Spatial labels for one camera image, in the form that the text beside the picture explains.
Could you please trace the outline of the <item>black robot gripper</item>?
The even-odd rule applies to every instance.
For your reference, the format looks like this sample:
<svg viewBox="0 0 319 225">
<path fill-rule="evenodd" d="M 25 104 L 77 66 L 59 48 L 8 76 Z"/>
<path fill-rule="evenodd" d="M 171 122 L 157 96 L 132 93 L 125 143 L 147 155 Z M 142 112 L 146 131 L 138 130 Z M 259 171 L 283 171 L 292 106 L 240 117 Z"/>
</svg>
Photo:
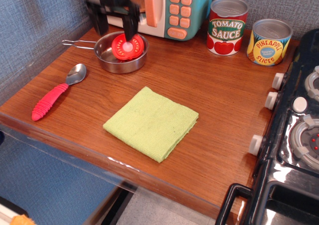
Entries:
<svg viewBox="0 0 319 225">
<path fill-rule="evenodd" d="M 131 0 L 85 0 L 89 17 L 95 31 L 105 35 L 109 30 L 106 15 L 123 17 L 123 29 L 126 41 L 131 41 L 138 32 L 140 9 Z"/>
</svg>

